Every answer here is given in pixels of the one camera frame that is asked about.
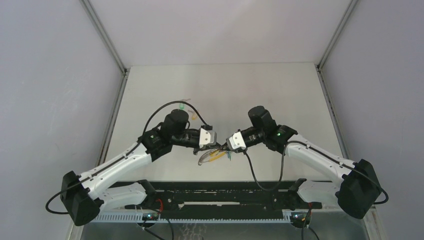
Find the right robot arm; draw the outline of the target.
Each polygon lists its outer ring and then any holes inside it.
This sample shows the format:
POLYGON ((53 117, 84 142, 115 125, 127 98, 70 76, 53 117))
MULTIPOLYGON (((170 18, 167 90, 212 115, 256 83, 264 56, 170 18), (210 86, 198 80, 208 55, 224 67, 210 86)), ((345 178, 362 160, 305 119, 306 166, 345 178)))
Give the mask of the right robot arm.
POLYGON ((238 130, 226 139, 223 149, 246 153, 249 147, 264 144, 282 157, 295 158, 329 179, 305 180, 289 194, 289 203, 302 208, 307 203, 339 206, 349 216, 362 219, 374 205, 388 202, 373 165, 361 159, 355 162, 311 143, 295 129, 277 124, 263 106, 248 111, 252 126, 238 130))

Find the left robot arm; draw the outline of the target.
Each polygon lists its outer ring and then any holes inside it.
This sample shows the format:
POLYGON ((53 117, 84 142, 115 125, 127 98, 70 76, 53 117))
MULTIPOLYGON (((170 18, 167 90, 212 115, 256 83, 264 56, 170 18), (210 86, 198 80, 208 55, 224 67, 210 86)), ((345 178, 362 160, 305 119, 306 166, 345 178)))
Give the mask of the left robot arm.
POLYGON ((59 196, 74 225, 83 226, 105 210, 127 205, 141 205, 145 209, 153 207, 157 196, 147 180, 122 187, 113 187, 113 184, 132 170, 170 153, 173 146, 202 151, 218 145, 212 126, 193 129, 186 127, 188 122, 187 112, 174 109, 157 127, 146 131, 116 157, 80 174, 66 173, 59 196))

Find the yellow tag key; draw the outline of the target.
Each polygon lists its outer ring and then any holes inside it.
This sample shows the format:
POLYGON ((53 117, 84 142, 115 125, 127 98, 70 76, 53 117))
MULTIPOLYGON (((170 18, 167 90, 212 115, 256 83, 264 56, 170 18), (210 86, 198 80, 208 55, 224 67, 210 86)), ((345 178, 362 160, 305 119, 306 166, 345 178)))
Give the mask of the yellow tag key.
POLYGON ((226 151, 216 151, 216 152, 210 154, 208 162, 213 162, 213 161, 215 161, 219 158, 222 158, 223 156, 226 156, 226 155, 227 155, 226 151))

